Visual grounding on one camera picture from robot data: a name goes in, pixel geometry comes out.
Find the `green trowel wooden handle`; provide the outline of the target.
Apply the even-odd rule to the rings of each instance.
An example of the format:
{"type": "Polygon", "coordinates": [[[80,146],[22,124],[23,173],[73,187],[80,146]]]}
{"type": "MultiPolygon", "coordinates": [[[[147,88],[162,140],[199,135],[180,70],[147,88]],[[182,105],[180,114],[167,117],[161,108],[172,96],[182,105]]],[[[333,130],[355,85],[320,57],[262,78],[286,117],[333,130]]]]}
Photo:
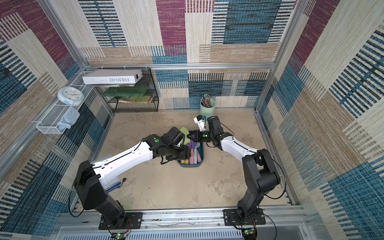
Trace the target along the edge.
{"type": "Polygon", "coordinates": [[[188,135],[190,134],[189,130],[185,127],[182,127],[180,129],[181,133],[183,134],[182,136],[182,140],[180,141],[180,146],[183,145],[183,146],[186,146],[187,144],[190,143],[190,139],[188,138],[188,135]]]}

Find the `purple trowel pink handle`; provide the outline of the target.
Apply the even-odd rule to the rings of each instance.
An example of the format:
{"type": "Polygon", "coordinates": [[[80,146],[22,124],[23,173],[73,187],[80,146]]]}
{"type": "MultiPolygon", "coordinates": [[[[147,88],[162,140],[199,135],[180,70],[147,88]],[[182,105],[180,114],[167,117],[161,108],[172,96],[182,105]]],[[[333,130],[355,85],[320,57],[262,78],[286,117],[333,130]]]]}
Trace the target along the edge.
{"type": "Polygon", "coordinates": [[[201,163],[201,161],[202,161],[202,158],[201,158],[200,152],[197,151],[197,163],[199,164],[201,163]]]}
{"type": "Polygon", "coordinates": [[[187,144],[187,146],[190,148],[190,158],[189,158],[189,164],[190,165],[194,165],[194,148],[196,146],[197,143],[193,142],[193,141],[190,141],[189,144],[187,144]]]}

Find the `light blue trowel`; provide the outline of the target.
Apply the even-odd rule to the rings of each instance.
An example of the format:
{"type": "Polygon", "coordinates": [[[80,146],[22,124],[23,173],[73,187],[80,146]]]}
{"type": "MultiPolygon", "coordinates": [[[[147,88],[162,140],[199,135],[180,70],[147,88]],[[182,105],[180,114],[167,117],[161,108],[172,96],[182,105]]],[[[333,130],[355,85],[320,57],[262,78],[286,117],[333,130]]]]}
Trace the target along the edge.
{"type": "Polygon", "coordinates": [[[200,147],[200,143],[197,143],[195,148],[194,148],[194,164],[197,165],[197,151],[198,151],[198,148],[200,147]]]}

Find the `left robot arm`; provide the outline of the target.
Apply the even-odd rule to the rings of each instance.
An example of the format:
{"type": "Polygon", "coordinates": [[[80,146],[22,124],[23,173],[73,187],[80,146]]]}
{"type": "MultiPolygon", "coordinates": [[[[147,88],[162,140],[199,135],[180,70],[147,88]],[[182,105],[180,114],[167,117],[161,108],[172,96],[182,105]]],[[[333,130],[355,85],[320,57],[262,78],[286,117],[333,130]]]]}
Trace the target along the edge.
{"type": "Polygon", "coordinates": [[[143,138],[130,149],[95,163],[84,161],[79,165],[74,188],[84,210],[96,210],[102,215],[107,229],[129,227],[129,218],[122,204],[107,193],[120,174],[146,161],[161,157],[161,164],[183,160],[190,156],[185,146],[186,134],[172,127],[166,134],[143,138]]]}

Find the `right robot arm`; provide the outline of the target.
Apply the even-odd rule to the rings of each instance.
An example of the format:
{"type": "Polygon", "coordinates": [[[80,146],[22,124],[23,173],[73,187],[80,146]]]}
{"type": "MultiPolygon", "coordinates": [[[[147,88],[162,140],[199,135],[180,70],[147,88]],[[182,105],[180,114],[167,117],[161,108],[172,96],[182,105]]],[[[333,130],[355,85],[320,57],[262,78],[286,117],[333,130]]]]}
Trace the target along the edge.
{"type": "Polygon", "coordinates": [[[232,155],[242,163],[247,190],[238,202],[235,214],[227,219],[234,225],[266,224],[260,204],[269,192],[281,183],[275,161],[266,149],[257,150],[238,141],[234,132],[224,131],[225,125],[217,116],[206,118],[198,115],[194,122],[199,129],[188,134],[194,142],[211,143],[214,148],[232,155]]]}

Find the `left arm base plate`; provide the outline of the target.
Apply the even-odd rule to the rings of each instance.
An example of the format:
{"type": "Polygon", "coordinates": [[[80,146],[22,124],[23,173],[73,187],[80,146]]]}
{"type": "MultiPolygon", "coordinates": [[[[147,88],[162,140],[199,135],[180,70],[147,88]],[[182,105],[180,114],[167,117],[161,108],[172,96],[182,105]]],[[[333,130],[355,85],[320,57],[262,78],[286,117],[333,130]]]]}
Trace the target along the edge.
{"type": "Polygon", "coordinates": [[[101,216],[99,230],[136,230],[140,229],[143,212],[126,212],[116,220],[110,221],[104,215],[101,216]]]}

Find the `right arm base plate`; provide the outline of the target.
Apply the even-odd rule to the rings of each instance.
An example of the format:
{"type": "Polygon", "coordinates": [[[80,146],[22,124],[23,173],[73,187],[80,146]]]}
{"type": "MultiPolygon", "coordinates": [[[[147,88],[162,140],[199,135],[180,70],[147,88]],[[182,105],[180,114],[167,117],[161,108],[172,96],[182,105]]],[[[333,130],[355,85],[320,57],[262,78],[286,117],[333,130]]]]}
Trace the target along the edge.
{"type": "Polygon", "coordinates": [[[242,212],[241,209],[224,209],[224,222],[226,226],[265,225],[265,214],[261,208],[251,212],[242,212]]]}

